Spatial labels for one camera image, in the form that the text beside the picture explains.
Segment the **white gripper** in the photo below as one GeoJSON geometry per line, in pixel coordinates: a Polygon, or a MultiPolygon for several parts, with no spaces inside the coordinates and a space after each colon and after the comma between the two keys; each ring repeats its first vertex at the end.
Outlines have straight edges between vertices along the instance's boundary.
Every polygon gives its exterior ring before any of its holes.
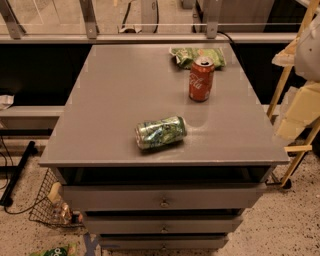
{"type": "Polygon", "coordinates": [[[280,105],[275,121],[275,135],[295,140],[320,116],[320,84],[307,81],[300,88],[290,87],[280,105]]]}

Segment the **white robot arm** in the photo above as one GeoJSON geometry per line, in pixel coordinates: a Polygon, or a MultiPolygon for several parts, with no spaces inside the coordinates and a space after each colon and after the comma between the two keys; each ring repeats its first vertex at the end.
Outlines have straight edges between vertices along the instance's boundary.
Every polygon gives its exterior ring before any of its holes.
{"type": "Polygon", "coordinates": [[[282,67],[293,65],[295,74],[306,80],[300,88],[289,88],[274,128],[277,137],[293,141],[320,116],[320,16],[276,54],[272,63],[282,67]]]}

